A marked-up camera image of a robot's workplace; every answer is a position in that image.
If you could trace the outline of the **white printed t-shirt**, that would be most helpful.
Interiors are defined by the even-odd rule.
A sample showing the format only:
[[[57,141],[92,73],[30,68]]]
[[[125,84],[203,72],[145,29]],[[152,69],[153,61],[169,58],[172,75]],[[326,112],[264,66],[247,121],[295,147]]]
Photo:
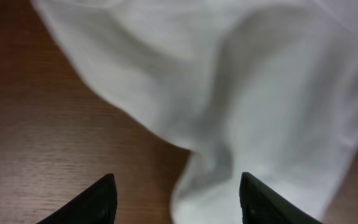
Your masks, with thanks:
[[[33,5],[97,95],[190,150],[175,223],[239,223],[243,172],[323,217],[358,150],[358,0]]]

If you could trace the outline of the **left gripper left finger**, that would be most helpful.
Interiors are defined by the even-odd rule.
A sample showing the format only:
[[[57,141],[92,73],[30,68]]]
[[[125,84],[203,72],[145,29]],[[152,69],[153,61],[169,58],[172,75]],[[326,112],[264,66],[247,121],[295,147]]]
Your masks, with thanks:
[[[116,211],[116,182],[106,174],[39,224],[114,224]]]

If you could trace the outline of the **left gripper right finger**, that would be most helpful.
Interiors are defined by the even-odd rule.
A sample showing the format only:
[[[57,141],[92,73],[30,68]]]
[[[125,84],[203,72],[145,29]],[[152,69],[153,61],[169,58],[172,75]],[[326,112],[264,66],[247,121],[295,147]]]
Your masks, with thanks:
[[[239,198],[243,224],[322,224],[249,172],[242,173]]]

